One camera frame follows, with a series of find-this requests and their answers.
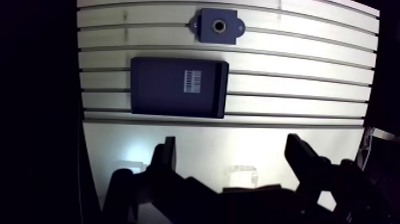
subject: black box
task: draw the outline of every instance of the black box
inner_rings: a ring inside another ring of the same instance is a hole
[[[133,58],[134,114],[223,118],[229,64],[182,58]]]

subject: slatted wall panel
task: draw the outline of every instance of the slatted wall panel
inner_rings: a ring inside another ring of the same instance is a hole
[[[354,158],[374,76],[379,31],[377,10],[346,0],[78,0],[78,7],[85,135],[89,157],[95,164],[100,166],[99,161],[102,161],[94,153],[98,147],[106,150],[106,145],[114,150],[127,150],[135,145],[120,140],[113,132],[140,135],[145,140],[135,138],[135,141],[142,142],[146,150],[152,150],[155,143],[167,135],[179,137],[178,148],[188,147],[185,144],[190,142],[187,141],[198,141],[198,145],[191,144],[190,152],[206,150],[204,142],[213,145],[215,132],[220,143],[215,143],[210,150],[215,148],[213,150],[220,150],[218,155],[226,156],[226,161],[220,164],[223,167],[238,163],[263,166],[262,162],[250,158],[235,161],[241,153],[239,149],[229,151],[229,147],[234,145],[230,143],[232,139],[238,137],[236,132],[248,136],[248,139],[237,138],[237,147],[264,148],[281,154],[279,162],[271,165],[277,169],[285,166],[281,164],[285,163],[281,156],[285,136],[291,132],[298,132],[312,141],[346,142],[343,145],[346,153],[335,151],[337,147],[332,145],[311,146],[329,152],[334,160]],[[238,11],[247,29],[236,45],[196,40],[188,29],[188,22],[197,10],[205,7]],[[133,57],[227,61],[230,73],[225,118],[131,114],[129,66]],[[148,129],[152,130],[139,134],[140,130]],[[252,132],[259,132],[256,136],[261,139],[277,138],[279,143],[255,141],[248,134]],[[124,155],[107,161],[130,160]],[[145,155],[148,160],[151,153]],[[211,154],[205,155],[207,159],[203,162],[216,160],[208,156]],[[195,175],[214,189],[225,184],[207,180],[204,174],[197,173],[203,169],[202,165],[193,165],[190,159],[183,158],[178,160],[181,175]],[[193,172],[185,173],[191,170],[189,164],[195,166]],[[112,170],[111,167],[98,168],[107,169],[107,175]],[[285,166],[282,172],[290,172],[287,169]],[[98,177],[95,181],[101,185],[96,184],[96,187],[102,191],[107,175],[94,172]],[[219,167],[216,172],[223,172],[223,169]],[[262,184],[291,181],[287,185],[289,188],[297,184],[293,177],[283,180],[277,176],[268,178],[271,175],[268,173],[263,175],[266,176]]]

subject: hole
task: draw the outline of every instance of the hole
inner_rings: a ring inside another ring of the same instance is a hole
[[[226,30],[226,23],[222,20],[216,20],[212,24],[212,28],[216,33],[222,33]]]

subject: horizontal slat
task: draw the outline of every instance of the horizontal slat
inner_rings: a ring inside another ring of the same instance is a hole
[[[85,119],[115,119],[155,122],[236,123],[236,124],[286,124],[286,125],[363,125],[363,119],[322,119],[309,117],[257,117],[225,116],[224,119],[196,117],[169,117],[131,114],[127,112],[85,111]]]
[[[130,109],[129,93],[82,93],[84,108]],[[367,104],[276,97],[227,96],[225,112],[364,116]]]
[[[81,73],[83,89],[130,89],[129,72]],[[368,100],[370,88],[283,77],[230,74],[228,91]]]
[[[194,5],[138,5],[134,7],[102,8],[79,11],[77,22],[78,27],[141,23],[188,23],[195,12],[196,6]]]
[[[157,0],[158,2],[171,2],[170,0]],[[104,4],[117,4],[117,3],[127,3],[127,2],[154,2],[154,0],[78,0],[78,7],[87,7],[93,5],[104,5]],[[198,2],[195,0],[178,0],[175,2]],[[249,5],[263,8],[278,8],[279,0],[202,0],[201,2],[213,2],[213,3],[224,3],[224,4],[235,4],[235,5]]]
[[[173,57],[227,61],[231,71],[283,73],[371,84],[373,71],[320,61],[238,52],[195,50],[128,50],[80,52],[81,69],[129,68],[133,57]]]
[[[341,5],[346,5],[351,8],[355,8],[357,10],[361,10],[363,12],[369,13],[371,15],[379,16],[379,10],[371,8],[367,5],[360,4],[356,1],[349,1],[349,0],[329,0],[330,2],[335,2]]]
[[[112,30],[93,30],[78,33],[80,48],[126,45],[185,45],[222,46],[239,49],[255,49],[287,54],[327,58],[374,67],[376,54],[345,46],[313,41],[291,36],[247,31],[236,45],[200,43],[186,27],[146,27]]]
[[[127,161],[148,165],[157,144],[176,137],[176,172],[192,176],[221,192],[229,183],[229,168],[253,166],[257,186],[281,184],[296,190],[298,180],[285,160],[289,133],[296,133],[320,155],[339,164],[353,160],[363,129],[248,129],[84,123],[85,140],[97,194],[107,192],[110,177]]]
[[[102,4],[115,4],[124,2],[153,2],[153,0],[79,0],[78,7],[90,6],[90,5],[102,5]],[[175,1],[173,4],[187,4],[188,0]],[[252,7],[261,8],[271,8],[271,9],[282,9],[285,11],[301,13],[305,15],[311,15],[314,17],[323,18],[326,20],[337,21],[340,23],[348,24],[354,27],[359,27],[371,32],[377,33],[379,31],[379,22],[377,19],[365,15],[362,13],[355,12],[353,10],[348,10],[343,7],[338,7],[332,4],[327,4],[321,1],[315,0],[269,0],[269,1],[259,1],[259,0],[247,0],[245,2],[241,0],[207,0],[201,2],[213,2],[213,3],[223,3],[223,4],[236,4],[236,5],[247,5]]]
[[[376,18],[315,0],[282,0],[282,10],[312,15],[340,23],[349,24],[374,33],[379,32]]]
[[[377,37],[323,21],[266,11],[230,8],[249,28],[299,33],[350,43],[376,50]],[[78,12],[78,26],[119,24],[188,23],[197,7],[194,5],[138,5],[135,7],[103,8]]]

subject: barcode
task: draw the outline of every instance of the barcode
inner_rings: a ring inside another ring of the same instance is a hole
[[[183,92],[199,94],[201,90],[201,71],[185,70]]]

